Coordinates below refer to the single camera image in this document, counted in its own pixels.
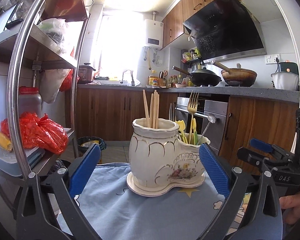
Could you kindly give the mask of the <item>person's right hand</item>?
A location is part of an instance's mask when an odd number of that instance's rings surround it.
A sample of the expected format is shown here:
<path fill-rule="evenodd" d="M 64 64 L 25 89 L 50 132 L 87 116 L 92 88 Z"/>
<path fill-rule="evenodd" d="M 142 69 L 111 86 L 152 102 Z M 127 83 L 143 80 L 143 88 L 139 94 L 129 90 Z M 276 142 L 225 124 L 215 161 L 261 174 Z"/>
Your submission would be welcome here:
<path fill-rule="evenodd" d="M 300 192 L 280 197 L 281 209 L 288 210 L 284 217 L 284 222 L 289 225 L 295 224 L 300 218 Z"/>

